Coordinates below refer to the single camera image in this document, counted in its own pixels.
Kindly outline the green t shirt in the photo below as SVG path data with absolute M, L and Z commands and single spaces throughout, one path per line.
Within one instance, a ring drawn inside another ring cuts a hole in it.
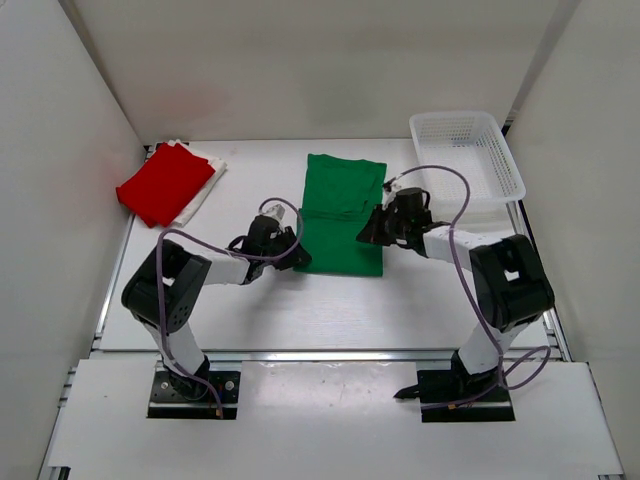
M 306 274 L 356 277 L 383 275 L 380 246 L 356 236 L 374 207 L 382 201 L 387 165 L 368 160 L 340 159 L 326 154 L 307 157 L 300 213 L 301 244 L 312 261 L 295 270 Z

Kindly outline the white t shirt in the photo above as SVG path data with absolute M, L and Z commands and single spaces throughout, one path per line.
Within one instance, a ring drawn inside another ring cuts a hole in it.
M 199 208 L 211 192 L 212 188 L 214 187 L 215 183 L 223 176 L 227 169 L 227 164 L 221 158 L 195 149 L 191 147 L 188 142 L 182 142 L 179 139 L 157 143 L 155 145 L 154 152 L 157 152 L 162 145 L 169 145 L 170 147 L 180 145 L 183 149 L 191 153 L 193 156 L 205 159 L 214 170 L 213 176 L 202 186 L 202 188 L 194 196 L 194 198 L 181 210 L 179 215 L 173 220 L 172 226 L 182 228 L 199 210 Z

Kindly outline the red t shirt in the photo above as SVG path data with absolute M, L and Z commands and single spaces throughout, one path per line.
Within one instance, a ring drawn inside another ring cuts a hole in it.
M 116 195 L 147 227 L 168 227 L 217 172 L 183 144 L 162 143 Z

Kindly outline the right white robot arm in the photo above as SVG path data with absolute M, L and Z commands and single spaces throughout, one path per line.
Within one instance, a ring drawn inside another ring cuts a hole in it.
M 480 318 L 452 356 L 449 387 L 458 398 L 470 400 L 484 389 L 486 378 L 498 376 L 501 357 L 514 339 L 554 306 L 541 260 L 524 235 L 492 237 L 435 221 L 424 189 L 391 183 L 383 189 L 384 201 L 374 207 L 356 240 L 397 246 L 461 270 L 463 289 Z M 466 271 L 472 274 L 472 285 L 466 283 Z

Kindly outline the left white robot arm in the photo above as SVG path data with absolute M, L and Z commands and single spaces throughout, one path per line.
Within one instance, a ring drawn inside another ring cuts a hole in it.
M 311 261 L 291 227 L 260 214 L 221 251 L 198 255 L 163 237 L 126 284 L 121 303 L 151 334 L 165 368 L 176 375 L 177 391 L 198 400 L 210 386 L 209 363 L 189 318 L 202 289 L 249 285 L 269 267 L 284 271 Z

